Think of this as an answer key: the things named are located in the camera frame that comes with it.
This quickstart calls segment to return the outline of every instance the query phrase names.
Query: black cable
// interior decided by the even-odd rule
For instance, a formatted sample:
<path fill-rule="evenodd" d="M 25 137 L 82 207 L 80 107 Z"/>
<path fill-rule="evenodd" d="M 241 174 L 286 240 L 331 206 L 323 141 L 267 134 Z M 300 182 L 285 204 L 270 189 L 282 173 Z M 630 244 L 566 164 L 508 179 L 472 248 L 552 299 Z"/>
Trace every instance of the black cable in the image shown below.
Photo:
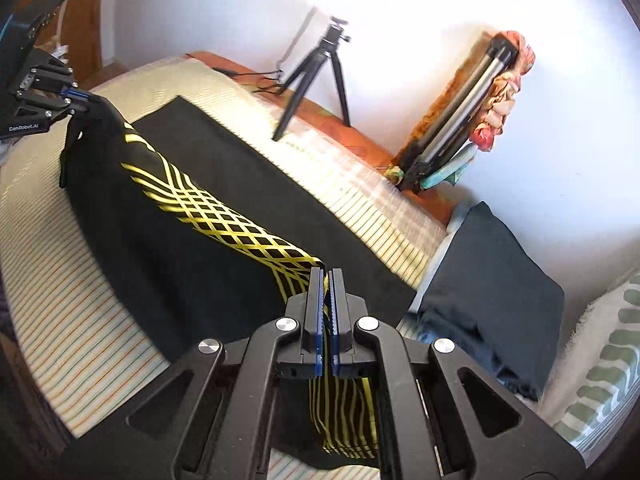
<path fill-rule="evenodd" d="M 225 68 L 213 68 L 213 70 L 216 70 L 217 72 L 221 72 L 221 73 L 229 76 L 230 78 L 236 78 L 236 77 L 240 77 L 240 76 L 243 76 L 243 75 L 262 75 L 262 76 L 267 76 L 267 75 L 275 74 L 275 77 L 260 78 L 260 79 L 268 79 L 269 81 L 275 81 L 274 84 L 271 84 L 271 85 L 265 86 L 265 87 L 260 87 L 260 86 L 256 85 L 256 86 L 258 86 L 258 88 L 252 92 L 254 94 L 257 94 L 257 93 L 260 93 L 260 92 L 269 93 L 269 94 L 275 94 L 276 92 L 272 92 L 271 89 L 281 88 L 281 86 L 282 86 L 282 84 L 280 83 L 282 75 L 284 74 L 284 70 L 282 70 L 282 64 L 287 59 L 289 59 L 289 56 L 293 52 L 293 49 L 298 44 L 298 41 L 300 40 L 300 38 L 302 37 L 302 35 L 306 31 L 307 27 L 309 26 L 309 23 L 311 22 L 311 19 L 313 18 L 313 16 L 315 15 L 315 13 L 317 11 L 318 11 L 317 7 L 312 7 L 311 10 L 309 10 L 309 12 L 306 14 L 305 19 L 303 20 L 302 25 L 300 25 L 300 28 L 298 29 L 296 35 L 293 37 L 293 40 L 291 41 L 291 43 L 289 44 L 289 46 L 285 50 L 285 52 L 282 55 L 282 57 L 279 60 L 277 60 L 275 70 L 272 70 L 271 72 L 245 72 L 245 73 L 238 73 L 235 70 L 228 70 L 228 69 L 225 69 Z"/>
<path fill-rule="evenodd" d="M 276 84 L 274 84 L 272 86 L 269 86 L 268 88 L 275 88 L 275 86 L 280 86 L 280 79 L 282 78 L 282 74 L 284 74 L 284 70 L 282 69 L 282 64 L 287 59 L 289 59 L 289 56 L 291 56 L 291 53 L 293 52 L 293 49 L 298 44 L 298 41 L 300 40 L 302 35 L 305 33 L 307 27 L 309 26 L 309 23 L 311 22 L 311 19 L 313 18 L 313 16 L 315 15 L 315 13 L 317 11 L 318 11 L 317 7 L 312 7 L 311 10 L 309 10 L 309 12 L 306 14 L 305 19 L 302 21 L 302 25 L 300 25 L 300 28 L 296 32 L 296 35 L 293 37 L 293 40 L 291 41 L 291 43 L 289 43 L 289 46 L 284 51 L 284 54 L 282 55 L 282 57 L 279 60 L 276 61 L 276 69 L 275 70 L 271 70 L 270 72 L 244 72 L 244 73 L 239 73 L 239 72 L 236 72 L 235 70 L 230 70 L 230 69 L 220 68 L 220 67 L 212 67 L 212 69 L 215 70 L 216 72 L 220 72 L 220 73 L 223 73 L 226 76 L 229 76 L 231 79 L 236 78 L 236 77 L 240 77 L 240 76 L 243 76 L 243 75 L 263 75 L 263 76 L 267 76 L 267 75 L 275 74 L 275 77 L 273 77 L 273 78 L 265 77 L 265 79 L 270 79 L 270 80 L 276 82 Z M 258 88 L 258 90 L 255 91 L 255 92 L 262 92 L 264 90 L 266 90 L 266 88 Z"/>

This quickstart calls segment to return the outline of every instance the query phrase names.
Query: striped bedsheet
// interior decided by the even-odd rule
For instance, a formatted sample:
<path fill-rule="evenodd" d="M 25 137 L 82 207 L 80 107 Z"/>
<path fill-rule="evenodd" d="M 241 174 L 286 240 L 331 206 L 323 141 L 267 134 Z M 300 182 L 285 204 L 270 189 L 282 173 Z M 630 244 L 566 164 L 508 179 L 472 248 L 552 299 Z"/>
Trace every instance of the striped bedsheet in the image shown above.
<path fill-rule="evenodd" d="M 376 236 L 363 238 L 364 243 L 414 288 L 444 238 L 441 225 L 312 128 L 271 142 L 274 119 L 262 105 L 197 60 L 164 60 L 121 76 L 98 93 L 130 122 L 183 96 L 236 132 L 355 232 L 358 225 L 351 223 L 349 211 L 370 205 L 367 222 L 376 226 Z M 81 436 L 168 363 L 114 296 L 58 187 L 65 126 L 21 140 L 0 171 L 0 261 L 25 361 L 60 419 Z M 336 196 L 345 198 L 336 201 Z M 400 328 L 406 335 L 414 332 L 408 321 Z M 282 476 L 276 468 L 287 460 L 274 451 L 270 478 L 369 478 L 362 475 L 370 471 L 362 469 L 344 473 L 356 476 L 314 472 L 310 477 L 308 471 Z"/>

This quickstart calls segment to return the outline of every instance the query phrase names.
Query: yellow lattice pattern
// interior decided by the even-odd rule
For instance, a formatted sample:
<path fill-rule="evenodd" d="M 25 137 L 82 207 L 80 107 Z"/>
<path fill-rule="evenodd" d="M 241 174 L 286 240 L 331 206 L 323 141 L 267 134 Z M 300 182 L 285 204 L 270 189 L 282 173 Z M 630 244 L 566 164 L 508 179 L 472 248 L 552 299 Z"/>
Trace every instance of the yellow lattice pattern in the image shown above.
<path fill-rule="evenodd" d="M 125 127 L 135 132 L 130 124 L 125 123 Z M 131 164 L 122 164 L 160 209 L 174 213 L 198 232 L 267 265 L 273 271 L 284 301 L 308 289 L 311 267 L 322 265 L 318 258 L 272 235 L 197 187 L 187 174 L 168 163 L 139 134 L 126 134 L 125 141 L 144 144 L 161 161 L 164 179 Z M 327 349 L 326 332 L 323 337 Z M 350 458 L 374 458 L 378 441 L 369 381 L 330 377 L 328 362 L 325 355 L 324 376 L 309 381 L 310 416 L 324 437 L 322 448 Z"/>
<path fill-rule="evenodd" d="M 125 140 L 142 142 L 156 152 L 138 134 L 127 134 Z M 168 163 L 160 153 L 157 155 L 164 167 L 164 180 L 130 164 L 122 166 L 133 173 L 132 179 L 143 186 L 145 194 L 161 209 L 175 213 L 181 222 L 190 223 L 196 231 L 270 267 L 285 301 L 292 293 L 306 290 L 311 267 L 321 265 L 318 258 L 238 214 L 197 187 L 189 175 Z"/>

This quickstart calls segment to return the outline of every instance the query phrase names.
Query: metal screw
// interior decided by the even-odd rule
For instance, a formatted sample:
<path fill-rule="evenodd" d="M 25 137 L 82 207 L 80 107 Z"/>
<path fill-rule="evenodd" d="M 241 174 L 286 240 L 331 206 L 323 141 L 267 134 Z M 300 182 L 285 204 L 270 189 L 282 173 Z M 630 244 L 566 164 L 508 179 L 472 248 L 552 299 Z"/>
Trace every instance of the metal screw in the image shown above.
<path fill-rule="evenodd" d="M 456 347 L 455 343 L 451 339 L 437 339 L 433 344 L 433 347 L 440 352 L 441 354 L 448 354 L 453 352 L 453 349 Z"/>
<path fill-rule="evenodd" d="M 380 322 L 375 317 L 365 316 L 358 320 L 358 326 L 363 330 L 370 331 L 377 329 L 380 326 Z"/>
<path fill-rule="evenodd" d="M 203 339 L 198 343 L 198 350 L 203 354 L 215 354 L 220 350 L 220 343 L 215 339 Z"/>
<path fill-rule="evenodd" d="M 298 322 L 290 317 L 281 317 L 276 321 L 276 327 L 283 332 L 291 332 L 298 326 Z"/>

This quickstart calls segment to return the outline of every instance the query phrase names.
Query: black tripod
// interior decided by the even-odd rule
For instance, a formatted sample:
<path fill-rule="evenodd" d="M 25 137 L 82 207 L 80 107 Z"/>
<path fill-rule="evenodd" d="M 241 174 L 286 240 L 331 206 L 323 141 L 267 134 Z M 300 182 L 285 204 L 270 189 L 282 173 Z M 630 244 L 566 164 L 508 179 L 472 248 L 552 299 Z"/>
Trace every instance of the black tripod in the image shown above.
<path fill-rule="evenodd" d="M 289 121 L 293 117 L 293 114 L 296 112 L 300 101 L 305 96 L 306 91 L 311 86 L 311 83 L 320 72 L 322 65 L 327 60 L 328 57 L 331 57 L 331 63 L 334 66 L 334 77 L 335 77 L 335 85 L 338 89 L 338 97 L 340 98 L 340 107 L 342 108 L 342 122 L 345 126 L 351 126 L 349 121 L 349 110 L 347 108 L 347 94 L 344 91 L 344 79 L 342 78 L 342 65 L 340 64 L 340 59 L 338 59 L 338 42 L 340 40 L 351 41 L 349 36 L 344 36 L 342 33 L 344 29 L 343 25 L 346 25 L 347 22 L 344 20 L 339 20 L 338 18 L 331 17 L 333 23 L 329 24 L 329 28 L 326 30 L 324 37 L 318 43 L 318 46 L 315 47 L 306 57 L 302 60 L 302 62 L 296 67 L 296 69 L 291 73 L 291 75 L 287 78 L 281 88 L 276 92 L 276 95 L 282 95 L 282 93 L 302 74 L 304 76 L 302 81 L 296 88 L 296 91 L 293 92 L 287 107 L 282 113 L 282 117 L 280 118 L 280 122 L 273 132 L 273 140 L 280 140 L 282 135 L 284 134 L 284 130 L 286 129 Z"/>

